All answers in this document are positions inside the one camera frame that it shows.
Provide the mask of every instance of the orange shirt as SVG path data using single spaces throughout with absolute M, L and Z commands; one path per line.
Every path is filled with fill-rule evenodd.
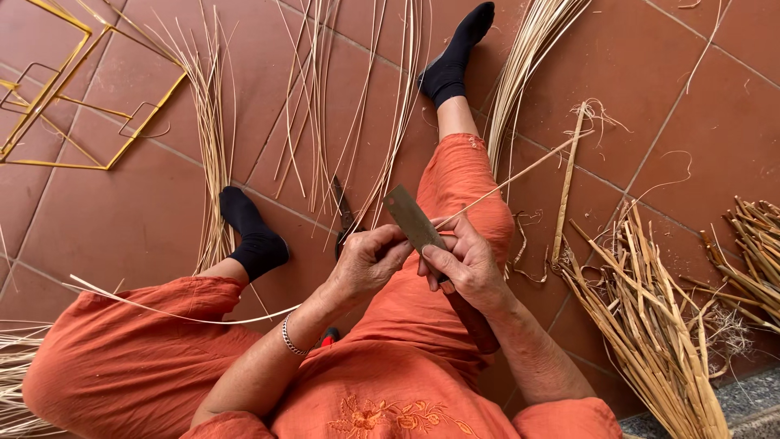
M 307 359 L 264 423 L 224 412 L 182 438 L 620 438 L 598 398 L 533 405 L 512 422 L 446 361 L 392 341 L 335 343 Z

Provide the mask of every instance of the wooden knife handle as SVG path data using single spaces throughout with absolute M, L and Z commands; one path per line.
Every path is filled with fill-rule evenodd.
M 496 352 L 501 345 L 493 334 L 493 328 L 488 324 L 488 320 L 482 313 L 474 308 L 452 285 L 450 279 L 444 277 L 440 283 L 444 296 L 449 300 L 449 304 L 460 318 L 461 323 L 466 327 L 474 343 L 482 354 L 492 354 Z

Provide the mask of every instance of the yellow metal frame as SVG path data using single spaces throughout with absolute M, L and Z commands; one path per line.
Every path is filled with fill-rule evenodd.
M 53 69 L 49 66 L 45 66 L 43 64 L 40 64 L 38 62 L 31 63 L 19 76 L 19 78 L 16 80 L 16 82 L 8 81 L 8 80 L 0 80 L 0 86 L 3 86 L 8 89 L 7 93 L 5 94 L 5 97 L 0 101 L 0 109 L 4 109 L 6 111 L 12 111 L 12 112 L 18 112 L 22 116 L 19 117 L 19 120 L 16 122 L 16 125 L 14 126 L 13 130 L 11 131 L 11 134 L 8 136 L 8 138 L 5 141 L 5 144 L 2 148 L 0 148 L 0 164 L 2 163 L 15 163 L 20 165 L 35 165 L 35 166 L 56 166 L 56 167 L 62 167 L 62 168 L 79 168 L 79 169 L 89 169 L 89 170 L 109 170 L 111 169 L 122 157 L 122 155 L 125 153 L 127 148 L 132 144 L 138 137 L 140 136 L 141 131 L 146 127 L 146 125 L 149 124 L 152 117 L 159 111 L 159 109 L 168 101 L 168 99 L 171 97 L 173 92 L 176 90 L 176 88 L 181 84 L 182 80 L 187 76 L 186 71 L 184 70 L 184 67 L 179 63 L 179 60 L 173 57 L 166 51 L 163 47 L 160 45 L 157 45 L 154 43 L 151 39 L 150 41 L 153 42 L 153 44 L 161 51 L 160 53 L 158 50 L 154 50 L 152 47 L 144 44 L 142 41 L 138 41 L 136 38 L 130 36 L 129 34 L 123 32 L 119 28 L 115 27 L 114 25 L 108 23 L 107 21 L 103 20 L 95 11 L 90 9 L 87 5 L 85 5 L 80 0 L 77 0 L 79 4 L 85 8 L 88 12 L 90 12 L 98 21 L 103 23 L 103 30 L 101 31 L 100 35 L 97 36 L 95 41 L 92 43 L 92 45 L 87 48 L 87 50 L 84 52 L 82 56 L 80 56 L 78 59 L 76 59 L 76 55 L 81 51 L 81 49 L 84 47 L 84 45 L 87 43 L 87 40 L 92 36 L 92 30 L 84 23 L 81 23 L 73 14 L 66 11 L 63 7 L 61 7 L 59 4 L 56 3 L 55 0 L 48 0 L 45 2 L 44 0 L 25 0 L 26 2 L 32 3 L 33 5 L 36 5 L 43 10 L 54 14 L 55 16 L 59 17 L 62 20 L 65 20 L 66 22 L 73 25 L 75 28 L 81 30 L 84 32 L 84 37 L 81 40 L 81 42 L 76 46 L 73 53 L 71 53 L 68 58 L 65 60 L 65 62 L 60 66 L 59 69 Z M 107 0 L 104 0 L 107 4 L 109 4 L 112 9 L 114 9 L 115 12 L 117 12 L 125 21 L 127 21 L 131 26 L 133 26 L 136 30 L 142 33 L 143 36 L 148 36 L 138 27 L 127 19 L 124 14 L 122 14 L 119 10 L 114 8 L 113 5 L 111 5 Z M 176 79 L 175 83 L 171 86 L 171 88 L 165 93 L 165 95 L 160 99 L 160 101 L 155 105 L 151 104 L 149 102 L 141 102 L 140 105 L 136 108 L 136 110 L 132 114 L 125 114 L 124 112 L 115 111 L 112 109 L 106 109 L 102 108 L 96 105 L 87 104 L 86 102 L 82 102 L 78 99 L 69 98 L 63 94 L 60 93 L 60 91 L 65 88 L 68 83 L 72 80 L 72 78 L 76 75 L 76 72 L 78 69 L 83 65 L 84 60 L 87 59 L 87 57 L 92 53 L 92 51 L 100 44 L 100 41 L 105 37 L 106 35 L 116 32 L 117 34 L 121 34 L 127 38 L 129 38 L 132 41 L 135 41 L 136 43 L 144 46 L 145 48 L 153 51 L 154 53 L 168 59 L 172 63 L 176 64 L 179 68 L 182 69 L 182 74 L 179 76 L 178 79 Z M 17 92 L 16 89 L 21 84 L 23 78 L 27 75 L 27 73 L 30 71 L 30 68 L 33 65 L 43 66 L 49 70 L 55 71 L 56 74 L 41 88 L 41 91 L 38 93 L 38 95 L 31 101 L 27 102 L 24 100 Z M 63 72 L 67 71 L 70 68 L 68 74 L 66 75 L 65 79 L 63 79 L 56 87 L 55 82 L 60 78 Z M 14 97 L 16 101 L 10 101 L 8 100 L 10 97 Z M 65 134 L 62 130 L 57 128 L 49 119 L 43 116 L 43 111 L 46 110 L 46 108 L 51 104 L 53 101 L 61 99 L 63 101 L 72 102 L 77 105 L 84 105 L 86 107 L 96 109 L 98 111 L 106 112 L 109 114 L 113 114 L 115 116 L 120 116 L 126 119 L 125 123 L 122 125 L 122 127 L 119 129 L 118 134 L 128 137 L 125 144 L 119 149 L 119 151 L 114 155 L 114 157 L 105 165 L 99 163 L 92 155 L 90 155 L 84 148 L 81 148 L 72 138 L 70 138 L 67 134 Z M 23 107 L 24 110 L 16 110 L 16 109 L 9 109 L 4 107 L 4 104 L 10 104 L 10 105 L 17 105 L 20 107 Z M 144 105 L 151 105 L 154 108 L 152 109 L 149 116 L 142 122 L 141 125 L 138 126 L 138 128 L 135 129 L 135 131 L 131 135 L 122 134 L 122 131 L 127 127 L 127 124 L 132 120 L 136 113 L 143 107 Z M 55 128 L 55 130 L 61 134 L 68 142 L 73 144 L 79 151 L 81 151 L 87 158 L 89 158 L 92 162 L 94 162 L 94 165 L 77 165 L 77 164 L 70 164 L 70 163 L 61 163 L 61 162 L 43 162 L 39 160 L 8 160 L 6 161 L 6 158 L 8 155 L 13 151 L 13 149 L 18 145 L 19 141 L 22 139 L 22 137 L 27 133 L 27 131 L 32 127 L 33 123 L 38 119 L 38 117 L 41 117 L 43 121 L 51 125 Z

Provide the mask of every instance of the foot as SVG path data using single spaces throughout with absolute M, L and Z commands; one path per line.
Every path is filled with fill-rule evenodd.
M 493 2 L 485 2 L 469 12 L 458 25 L 447 48 L 417 77 L 420 92 L 430 98 L 437 109 L 453 96 L 466 95 L 463 75 L 469 55 L 492 26 L 494 9 Z
M 268 228 L 252 200 L 239 188 L 222 189 L 219 210 L 241 235 L 241 244 L 229 257 L 241 263 L 250 282 L 289 260 L 285 240 Z

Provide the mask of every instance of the orange clothing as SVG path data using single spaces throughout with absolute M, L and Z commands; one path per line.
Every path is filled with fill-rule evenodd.
M 430 217 L 460 210 L 495 187 L 481 139 L 448 136 L 420 182 Z M 512 236 L 497 194 L 469 212 L 499 264 Z M 244 327 L 193 324 L 83 292 L 57 320 L 23 383 L 33 413 L 87 438 L 620 437 L 598 398 L 540 404 L 512 423 L 478 394 L 482 355 L 441 292 L 417 277 L 415 253 L 342 340 L 309 354 L 274 413 L 226 412 L 191 431 L 216 380 L 260 338 Z M 240 286 L 186 277 L 126 291 L 135 302 L 219 320 Z

